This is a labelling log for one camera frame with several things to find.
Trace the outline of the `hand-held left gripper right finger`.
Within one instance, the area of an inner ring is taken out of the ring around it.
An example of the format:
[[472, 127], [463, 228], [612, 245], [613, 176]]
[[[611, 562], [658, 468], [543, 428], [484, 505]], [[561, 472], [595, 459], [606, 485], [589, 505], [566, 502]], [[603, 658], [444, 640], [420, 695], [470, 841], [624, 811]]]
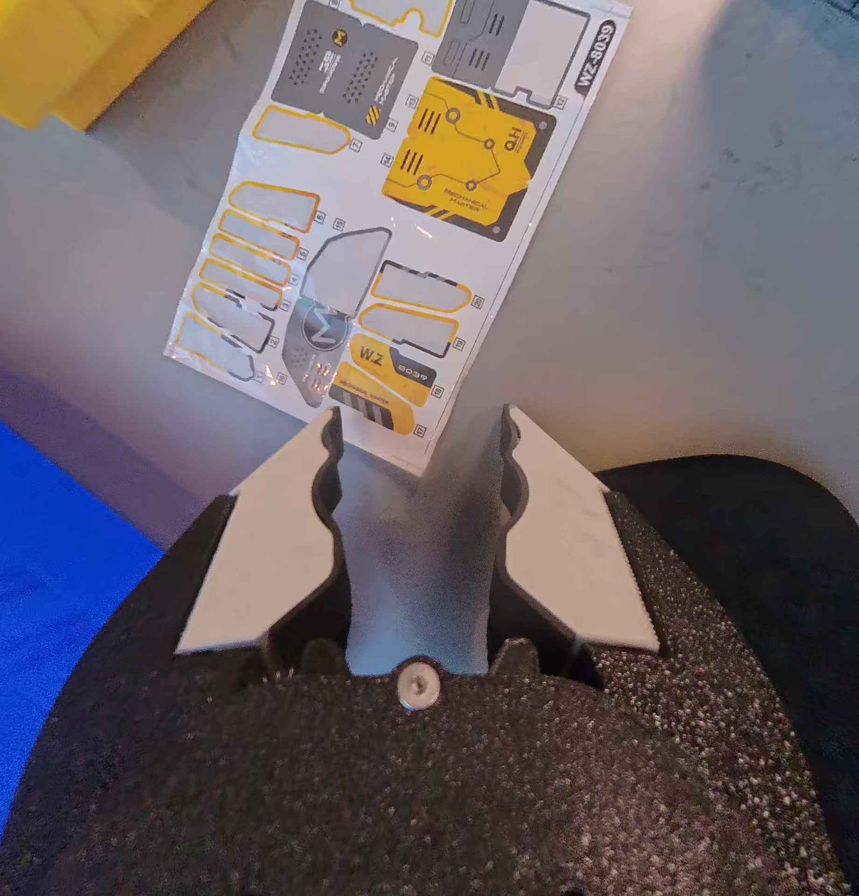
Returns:
[[597, 676], [592, 648], [661, 656], [655, 612], [613, 518], [618, 495], [513, 404], [502, 410], [500, 456], [490, 668], [519, 640], [549, 676]]

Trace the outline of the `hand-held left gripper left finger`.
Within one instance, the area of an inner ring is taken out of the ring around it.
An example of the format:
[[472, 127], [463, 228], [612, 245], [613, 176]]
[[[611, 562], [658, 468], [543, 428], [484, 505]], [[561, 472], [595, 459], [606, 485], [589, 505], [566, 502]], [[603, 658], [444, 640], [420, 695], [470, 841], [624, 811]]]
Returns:
[[267, 678], [350, 678], [351, 583], [333, 512], [340, 409], [322, 411], [232, 491], [178, 656], [251, 648]]

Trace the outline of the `white sticker sheet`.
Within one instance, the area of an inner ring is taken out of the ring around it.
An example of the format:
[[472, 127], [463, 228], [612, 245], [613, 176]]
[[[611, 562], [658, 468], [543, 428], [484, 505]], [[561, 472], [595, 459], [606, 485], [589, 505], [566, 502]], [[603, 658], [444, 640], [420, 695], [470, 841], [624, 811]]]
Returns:
[[166, 357], [422, 474], [631, 13], [294, 2]]

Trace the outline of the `blue storage bin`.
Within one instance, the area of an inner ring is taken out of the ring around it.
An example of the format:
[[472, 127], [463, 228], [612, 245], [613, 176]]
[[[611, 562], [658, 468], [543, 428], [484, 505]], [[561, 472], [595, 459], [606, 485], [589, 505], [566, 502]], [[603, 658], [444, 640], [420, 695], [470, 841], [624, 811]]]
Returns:
[[0, 421], [0, 839], [66, 678], [162, 555]]

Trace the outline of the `black mesh office chair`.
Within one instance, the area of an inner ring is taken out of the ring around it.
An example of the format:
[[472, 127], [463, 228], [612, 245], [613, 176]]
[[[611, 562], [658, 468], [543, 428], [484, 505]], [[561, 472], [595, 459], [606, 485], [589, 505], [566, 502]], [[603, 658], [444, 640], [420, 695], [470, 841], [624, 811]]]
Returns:
[[779, 691], [859, 894], [859, 526], [815, 480], [715, 454], [599, 471], [710, 588]]

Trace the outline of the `yellow plastic storage bin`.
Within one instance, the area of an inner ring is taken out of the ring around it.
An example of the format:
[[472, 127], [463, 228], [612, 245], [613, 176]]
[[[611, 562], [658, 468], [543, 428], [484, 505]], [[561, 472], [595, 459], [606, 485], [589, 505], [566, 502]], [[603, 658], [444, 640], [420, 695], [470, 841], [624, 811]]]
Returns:
[[0, 1], [0, 117], [83, 131], [209, 1]]

